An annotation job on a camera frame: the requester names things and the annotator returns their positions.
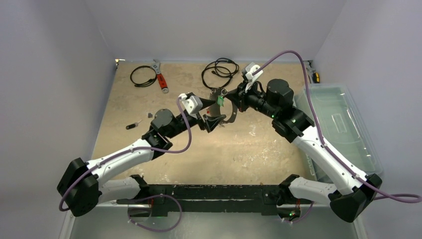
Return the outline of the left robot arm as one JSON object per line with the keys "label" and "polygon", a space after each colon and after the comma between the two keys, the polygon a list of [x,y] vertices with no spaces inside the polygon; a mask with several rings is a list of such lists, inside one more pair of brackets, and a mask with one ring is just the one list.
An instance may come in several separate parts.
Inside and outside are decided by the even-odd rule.
{"label": "left robot arm", "polygon": [[114,177],[164,154],[186,152],[193,142],[193,127],[212,132],[226,117],[200,115],[200,111],[214,102],[191,93],[179,95],[176,105],[179,115],[169,109],[158,110],[148,131],[129,146],[97,159],[72,160],[57,186],[61,195],[59,210],[79,217],[108,201],[132,199],[137,204],[144,203],[148,190],[141,185],[141,176],[123,180]]}

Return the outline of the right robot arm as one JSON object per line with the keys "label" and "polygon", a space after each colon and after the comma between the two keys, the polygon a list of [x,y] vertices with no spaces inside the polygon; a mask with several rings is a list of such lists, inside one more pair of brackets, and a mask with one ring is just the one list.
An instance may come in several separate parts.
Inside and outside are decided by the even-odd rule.
{"label": "right robot arm", "polygon": [[292,174],[279,185],[277,205],[305,199],[328,205],[351,223],[375,199],[382,179],[360,170],[319,133],[315,122],[294,106],[294,92],[287,81],[270,80],[264,93],[242,82],[224,97],[240,112],[253,108],[270,117],[275,132],[310,156],[331,180],[328,184]]}

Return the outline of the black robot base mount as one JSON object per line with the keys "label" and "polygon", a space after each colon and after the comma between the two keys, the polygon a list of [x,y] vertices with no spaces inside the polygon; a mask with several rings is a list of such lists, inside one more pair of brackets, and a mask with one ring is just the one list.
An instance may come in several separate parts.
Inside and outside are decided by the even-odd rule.
{"label": "black robot base mount", "polygon": [[284,196],[279,185],[174,185],[147,184],[136,176],[140,192],[119,204],[148,205],[152,216],[169,212],[260,213],[291,221],[302,216],[301,203],[308,200]]}

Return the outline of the green key tag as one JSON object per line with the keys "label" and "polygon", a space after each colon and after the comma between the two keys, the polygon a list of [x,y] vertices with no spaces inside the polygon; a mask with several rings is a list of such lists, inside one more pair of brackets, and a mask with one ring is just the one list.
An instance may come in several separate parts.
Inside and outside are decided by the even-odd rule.
{"label": "green key tag", "polygon": [[224,106],[224,97],[223,96],[218,96],[216,103],[217,103],[217,105],[219,107],[223,107]]}

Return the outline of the metal key organizer ring plate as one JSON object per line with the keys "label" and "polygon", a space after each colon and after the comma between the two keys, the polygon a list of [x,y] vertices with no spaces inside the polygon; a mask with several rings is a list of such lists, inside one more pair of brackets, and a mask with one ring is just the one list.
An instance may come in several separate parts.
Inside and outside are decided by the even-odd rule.
{"label": "metal key organizer ring plate", "polygon": [[220,124],[229,124],[229,123],[234,123],[237,117],[237,107],[235,105],[233,105],[231,103],[231,101],[227,100],[225,98],[225,95],[227,94],[228,90],[225,88],[212,88],[210,91],[210,96],[209,99],[210,100],[216,100],[217,101],[217,97],[218,96],[223,96],[224,97],[224,106],[223,107],[219,107],[217,105],[217,103],[213,104],[212,106],[207,108],[207,111],[209,111],[209,115],[211,117],[216,117],[219,115],[222,115],[221,113],[221,109],[224,108],[225,106],[227,106],[228,104],[231,105],[231,113],[230,114],[226,114],[226,118],[220,122]]}

